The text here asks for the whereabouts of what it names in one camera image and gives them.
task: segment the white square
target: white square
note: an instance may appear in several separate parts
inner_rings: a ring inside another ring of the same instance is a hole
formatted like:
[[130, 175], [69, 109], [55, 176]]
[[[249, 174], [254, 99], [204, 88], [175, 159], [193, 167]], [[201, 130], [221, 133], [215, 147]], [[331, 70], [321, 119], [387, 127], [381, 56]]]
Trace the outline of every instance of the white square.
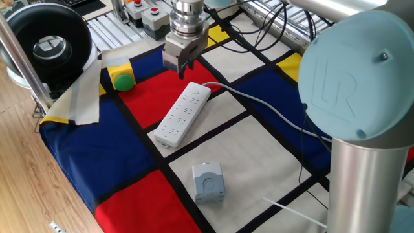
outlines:
[[243, 111], [246, 111], [246, 109], [228, 91], [226, 91], [207, 101], [178, 148], [162, 147], [160, 142], [155, 140], [154, 131], [149, 132], [148, 136], [161, 152], [162, 156], [167, 157], [217, 126], [236, 117]]
[[[241, 14], [240, 16], [237, 16], [235, 19], [232, 20], [232, 24], [240, 29], [242, 32], [252, 32], [257, 30], [258, 28], [253, 24], [252, 20], [246, 16], [245, 14]], [[262, 31], [260, 33], [260, 38], [265, 34], [265, 31]], [[255, 34], [245, 34], [243, 35], [245, 39], [252, 45], [255, 44], [257, 35], [259, 35], [259, 32], [256, 32]], [[270, 33], [266, 34], [265, 38], [263, 38], [263, 41], [257, 46], [257, 49], [264, 49], [273, 44], [273, 42], [276, 41], [276, 38]], [[280, 56], [284, 55], [286, 52], [288, 52], [290, 48], [286, 46], [282, 42], [278, 42], [275, 46], [273, 46], [271, 49], [268, 49], [263, 53], [269, 60], [273, 61], [276, 58], [279, 58]]]
[[[225, 46], [237, 51], [245, 50], [233, 41], [226, 43]], [[217, 69], [229, 82], [233, 82], [250, 71], [264, 65], [264, 63], [251, 52], [237, 54], [222, 47], [217, 47], [210, 52], [203, 54], [202, 57]]]
[[[298, 186], [299, 161], [249, 116], [173, 161], [170, 166], [193, 196], [193, 165], [221, 163], [226, 188], [222, 204], [199, 206], [216, 232], [237, 232]], [[309, 173], [304, 169], [302, 178]]]
[[[325, 206], [329, 203], [329, 193], [320, 185], [315, 184], [309, 188], [309, 192], [317, 197]], [[323, 207], [313, 196], [305, 192], [295, 199], [287, 207], [305, 214], [320, 223], [327, 224], [328, 210]], [[301, 217], [288, 210], [281, 210], [275, 216], [263, 223], [254, 232], [283, 232], [283, 233], [325, 233], [327, 229]]]
[[[231, 21], [233, 25], [238, 27], [242, 32], [251, 32], [257, 30], [258, 28], [253, 25], [252, 20], [246, 16], [246, 14], [240, 14], [235, 19]], [[257, 35], [259, 33], [243, 35], [245, 39], [253, 44], [256, 42]], [[258, 49], [263, 49], [271, 45], [276, 38], [267, 34], [264, 40], [258, 46]], [[235, 42], [231, 41], [226, 43], [224, 46], [229, 49], [234, 49], [237, 51], [245, 51], [246, 49], [240, 47]], [[275, 60], [276, 58], [284, 55], [290, 49], [284, 45], [282, 42], [279, 42], [277, 45], [271, 49], [263, 52], [263, 54], [270, 60]], [[202, 55], [208, 63], [210, 63], [214, 68], [216, 68], [229, 82], [233, 82], [245, 74], [253, 71], [254, 69], [264, 65], [264, 63], [256, 57], [256, 55], [251, 52], [245, 54], [238, 54], [226, 50], [222, 47], [217, 47], [216, 49], [211, 50]]]

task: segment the emergency stop button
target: emergency stop button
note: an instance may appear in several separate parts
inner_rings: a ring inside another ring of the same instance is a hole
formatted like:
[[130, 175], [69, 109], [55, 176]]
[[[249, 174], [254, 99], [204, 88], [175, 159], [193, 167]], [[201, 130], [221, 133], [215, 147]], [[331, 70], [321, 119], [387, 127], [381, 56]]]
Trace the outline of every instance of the emergency stop button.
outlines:
[[153, 14], [154, 16], [156, 16], [158, 13], [160, 13], [160, 11], [158, 10], [158, 7], [151, 8], [151, 14]]
[[142, 6], [141, 0], [134, 0], [134, 6], [136, 7]]

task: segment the control box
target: control box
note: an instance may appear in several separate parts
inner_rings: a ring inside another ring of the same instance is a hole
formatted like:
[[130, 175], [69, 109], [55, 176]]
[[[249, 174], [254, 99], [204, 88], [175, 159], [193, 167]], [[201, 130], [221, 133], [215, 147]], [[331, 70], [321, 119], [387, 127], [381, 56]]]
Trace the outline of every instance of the control box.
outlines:
[[159, 7], [153, 7], [142, 13], [145, 33], [156, 41], [164, 38], [170, 31], [169, 14]]
[[222, 203], [226, 190], [219, 163], [193, 166], [195, 204]]
[[142, 27], [142, 13], [151, 8], [151, 6], [144, 0], [134, 0], [125, 5], [129, 21], [137, 28]]

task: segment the gray plastic cube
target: gray plastic cube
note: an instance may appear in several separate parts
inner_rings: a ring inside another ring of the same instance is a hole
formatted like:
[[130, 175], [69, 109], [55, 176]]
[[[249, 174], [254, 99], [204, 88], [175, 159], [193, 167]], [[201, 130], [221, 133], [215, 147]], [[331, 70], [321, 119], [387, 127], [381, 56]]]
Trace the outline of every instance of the gray plastic cube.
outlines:
[[193, 166], [195, 203], [221, 203], [226, 195], [221, 165], [202, 164]]

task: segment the wooden floor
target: wooden floor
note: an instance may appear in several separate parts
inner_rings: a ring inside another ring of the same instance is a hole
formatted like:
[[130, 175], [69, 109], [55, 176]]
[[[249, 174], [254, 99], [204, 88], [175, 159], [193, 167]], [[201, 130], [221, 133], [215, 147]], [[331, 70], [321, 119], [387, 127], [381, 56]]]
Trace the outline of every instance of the wooden floor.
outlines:
[[34, 133], [34, 102], [0, 60], [0, 233], [102, 232], [58, 164]]

